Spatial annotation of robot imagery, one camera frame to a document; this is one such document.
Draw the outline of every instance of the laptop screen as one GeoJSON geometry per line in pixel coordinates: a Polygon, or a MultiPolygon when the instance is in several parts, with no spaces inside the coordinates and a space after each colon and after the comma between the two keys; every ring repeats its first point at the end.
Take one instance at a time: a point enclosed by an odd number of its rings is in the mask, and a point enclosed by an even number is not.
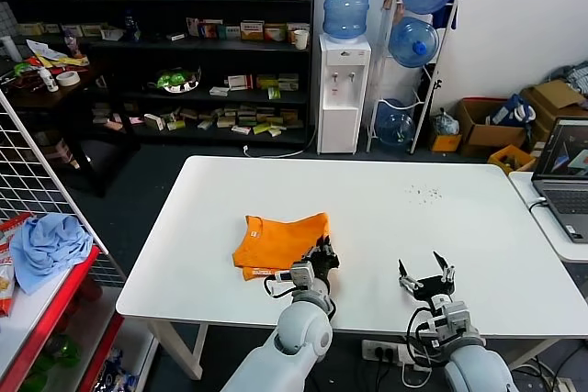
{"type": "Polygon", "coordinates": [[[533,178],[588,180],[588,118],[556,121],[533,178]]]}

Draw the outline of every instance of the white wall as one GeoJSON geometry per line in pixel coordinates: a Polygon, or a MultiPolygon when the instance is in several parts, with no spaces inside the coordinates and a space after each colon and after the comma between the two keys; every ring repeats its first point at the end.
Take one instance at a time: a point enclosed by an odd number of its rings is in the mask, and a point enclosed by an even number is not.
{"type": "MultiPolygon", "coordinates": [[[[323,2],[315,0],[314,29],[319,32],[323,2]]],[[[374,43],[381,0],[369,3],[366,34],[374,43]]],[[[588,59],[588,0],[459,0],[458,29],[447,45],[435,108],[464,96],[508,96],[561,65],[588,59]]],[[[319,52],[315,46],[316,58],[319,52]]],[[[403,69],[392,64],[394,70],[403,69]]],[[[406,78],[405,71],[393,73],[394,83],[399,76],[406,78]]]]}

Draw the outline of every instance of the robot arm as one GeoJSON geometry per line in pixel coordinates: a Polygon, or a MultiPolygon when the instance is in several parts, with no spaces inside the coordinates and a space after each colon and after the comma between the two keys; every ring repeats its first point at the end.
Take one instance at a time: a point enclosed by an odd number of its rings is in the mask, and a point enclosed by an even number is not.
{"type": "Polygon", "coordinates": [[[445,360],[441,365],[445,367],[446,379],[453,392],[518,392],[501,356],[484,347],[486,341],[472,326],[466,304],[451,298],[455,291],[454,267],[447,265],[436,252],[434,255],[442,275],[421,280],[410,277],[399,261],[401,286],[416,300],[425,301],[432,315],[416,327],[416,340],[425,346],[420,332],[428,330],[435,335],[427,351],[437,352],[445,360]]]}
{"type": "Polygon", "coordinates": [[[292,304],[277,321],[263,346],[253,349],[222,392],[301,392],[315,363],[325,356],[333,339],[330,318],[329,270],[339,266],[329,238],[319,239],[302,260],[270,280],[291,281],[292,304]]]}

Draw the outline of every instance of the laptop keyboard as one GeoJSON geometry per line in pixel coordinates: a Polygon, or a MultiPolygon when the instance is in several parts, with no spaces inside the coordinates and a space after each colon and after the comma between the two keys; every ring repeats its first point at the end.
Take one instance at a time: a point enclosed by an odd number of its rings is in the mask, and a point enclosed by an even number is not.
{"type": "Polygon", "coordinates": [[[544,190],[545,196],[562,215],[588,215],[588,192],[544,190]]]}

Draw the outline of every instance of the orange cloth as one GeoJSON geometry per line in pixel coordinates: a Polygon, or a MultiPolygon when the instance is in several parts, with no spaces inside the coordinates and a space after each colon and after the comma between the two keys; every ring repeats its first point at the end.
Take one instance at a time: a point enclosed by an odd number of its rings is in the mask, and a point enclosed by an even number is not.
{"type": "Polygon", "coordinates": [[[319,213],[296,222],[277,222],[246,216],[247,232],[232,255],[235,266],[243,268],[245,280],[289,270],[302,255],[329,235],[329,218],[319,213]]]}

